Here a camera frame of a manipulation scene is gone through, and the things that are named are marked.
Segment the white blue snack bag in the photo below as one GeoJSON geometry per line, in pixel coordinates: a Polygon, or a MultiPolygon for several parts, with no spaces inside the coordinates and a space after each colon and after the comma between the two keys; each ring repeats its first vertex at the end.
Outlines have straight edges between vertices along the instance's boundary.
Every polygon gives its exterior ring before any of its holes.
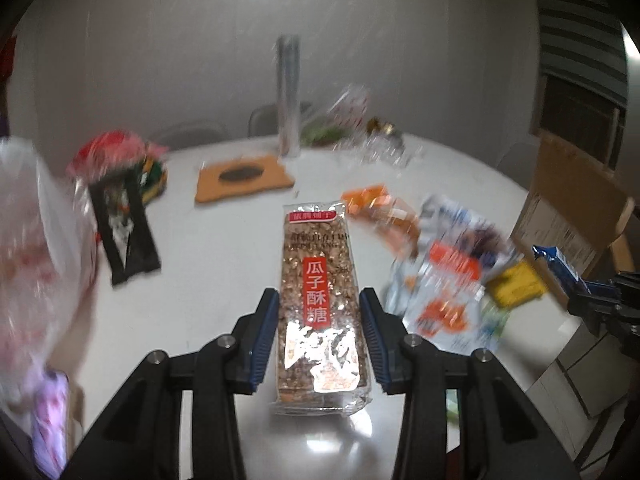
{"type": "Polygon", "coordinates": [[[427,254],[437,244],[455,249],[480,265],[479,281],[487,283],[521,259],[513,243],[493,223],[474,210],[432,194],[421,205],[418,252],[427,254]]]}

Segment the clear dotted plastic bag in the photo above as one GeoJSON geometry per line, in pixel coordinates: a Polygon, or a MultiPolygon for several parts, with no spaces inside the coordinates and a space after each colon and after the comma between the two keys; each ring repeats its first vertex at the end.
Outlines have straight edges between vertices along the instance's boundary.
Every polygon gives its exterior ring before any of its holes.
{"type": "Polygon", "coordinates": [[[302,115],[300,146],[345,153],[364,164],[385,162],[397,168],[424,159],[425,148],[412,148],[408,136],[397,126],[402,133],[401,144],[367,134],[367,122],[372,117],[382,118],[368,115],[369,102],[367,87],[349,84],[329,104],[310,108],[302,115]]]}

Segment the orange cork coaster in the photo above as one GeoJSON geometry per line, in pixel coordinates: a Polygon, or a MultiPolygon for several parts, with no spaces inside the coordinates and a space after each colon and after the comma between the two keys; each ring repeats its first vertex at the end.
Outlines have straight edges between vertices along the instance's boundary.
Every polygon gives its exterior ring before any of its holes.
{"type": "Polygon", "coordinates": [[[273,155],[240,157],[205,166],[198,173],[195,203],[208,204],[292,188],[295,180],[273,155]]]}

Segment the sunflower seed brittle pack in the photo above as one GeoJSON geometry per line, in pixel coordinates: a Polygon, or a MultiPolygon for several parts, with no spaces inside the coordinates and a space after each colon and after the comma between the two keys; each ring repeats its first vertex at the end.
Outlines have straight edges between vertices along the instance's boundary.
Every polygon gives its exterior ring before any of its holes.
{"type": "Polygon", "coordinates": [[[346,205],[287,206],[273,411],[349,416],[369,403],[370,390],[346,205]]]}

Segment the yellow snack pack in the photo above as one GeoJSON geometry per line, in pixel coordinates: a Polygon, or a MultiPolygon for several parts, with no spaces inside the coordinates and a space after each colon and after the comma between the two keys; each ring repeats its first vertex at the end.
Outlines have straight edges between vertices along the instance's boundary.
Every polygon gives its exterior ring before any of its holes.
{"type": "Polygon", "coordinates": [[[539,299],[548,292],[547,285],[526,260],[488,282],[486,289],[499,308],[508,310],[539,299]]]}

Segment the gold crumpled wrapper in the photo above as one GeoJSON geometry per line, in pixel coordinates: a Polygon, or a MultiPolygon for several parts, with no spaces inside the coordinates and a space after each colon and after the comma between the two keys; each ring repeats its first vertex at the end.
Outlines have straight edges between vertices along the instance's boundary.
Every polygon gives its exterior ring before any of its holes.
{"type": "Polygon", "coordinates": [[[390,142],[402,143],[401,131],[386,119],[372,117],[367,122],[366,130],[369,136],[382,136],[390,142]]]}

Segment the brown cardboard box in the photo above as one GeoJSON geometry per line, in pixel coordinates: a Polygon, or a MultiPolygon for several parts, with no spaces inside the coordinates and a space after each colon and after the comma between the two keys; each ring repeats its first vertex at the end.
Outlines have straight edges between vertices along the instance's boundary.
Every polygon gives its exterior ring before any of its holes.
{"type": "Polygon", "coordinates": [[[532,183],[511,240],[561,306],[567,294],[534,245],[559,248],[582,278],[636,268],[626,227],[634,199],[602,162],[545,131],[532,183]]]}

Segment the red green snack bag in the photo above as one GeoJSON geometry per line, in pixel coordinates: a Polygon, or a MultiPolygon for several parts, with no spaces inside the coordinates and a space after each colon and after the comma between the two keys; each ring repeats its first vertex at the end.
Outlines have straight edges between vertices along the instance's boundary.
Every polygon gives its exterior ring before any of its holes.
{"type": "Polygon", "coordinates": [[[65,168],[74,179],[91,183],[112,171],[137,171],[142,203],[148,204],[165,191],[168,175],[164,165],[168,147],[126,130],[99,134],[86,143],[65,168]]]}

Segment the pink white plastic bag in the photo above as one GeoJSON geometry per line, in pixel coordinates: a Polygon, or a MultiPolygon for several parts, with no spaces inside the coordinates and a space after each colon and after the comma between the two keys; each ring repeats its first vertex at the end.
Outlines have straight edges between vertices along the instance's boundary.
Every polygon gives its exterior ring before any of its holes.
{"type": "Polygon", "coordinates": [[[25,404],[96,275],[86,188],[32,142],[1,140],[1,402],[25,404]]]}

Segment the white red snack bag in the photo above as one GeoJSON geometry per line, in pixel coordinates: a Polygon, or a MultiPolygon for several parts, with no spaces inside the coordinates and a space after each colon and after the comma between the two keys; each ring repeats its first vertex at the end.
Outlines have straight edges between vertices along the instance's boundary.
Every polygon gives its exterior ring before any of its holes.
{"type": "Polygon", "coordinates": [[[384,309],[408,333],[462,356],[497,350],[504,325],[480,282],[480,263],[441,242],[414,260],[394,262],[384,309]]]}

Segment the clear plastic roll tube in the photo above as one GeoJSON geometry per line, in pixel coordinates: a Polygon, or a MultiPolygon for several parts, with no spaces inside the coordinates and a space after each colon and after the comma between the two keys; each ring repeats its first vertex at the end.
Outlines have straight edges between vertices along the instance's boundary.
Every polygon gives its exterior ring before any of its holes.
{"type": "Polygon", "coordinates": [[[299,36],[280,36],[276,49],[279,153],[295,158],[300,153],[299,36]]]}

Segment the orange clear snack pouch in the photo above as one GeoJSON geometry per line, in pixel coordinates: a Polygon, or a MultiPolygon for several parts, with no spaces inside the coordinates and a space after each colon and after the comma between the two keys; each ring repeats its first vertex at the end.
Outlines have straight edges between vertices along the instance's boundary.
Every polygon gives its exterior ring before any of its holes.
{"type": "Polygon", "coordinates": [[[341,201],[349,218],[371,228],[397,258],[409,259],[418,254],[419,217],[403,200],[390,194],[385,185],[346,191],[341,201]]]}

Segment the grey chair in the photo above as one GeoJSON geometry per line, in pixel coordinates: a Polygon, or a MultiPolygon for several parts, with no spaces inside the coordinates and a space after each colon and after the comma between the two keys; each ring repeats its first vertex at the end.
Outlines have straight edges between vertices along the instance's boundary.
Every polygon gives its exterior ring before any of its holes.
{"type": "Polygon", "coordinates": [[[248,118],[247,135],[274,136],[278,133],[278,108],[276,104],[267,104],[255,108],[248,118]]]}

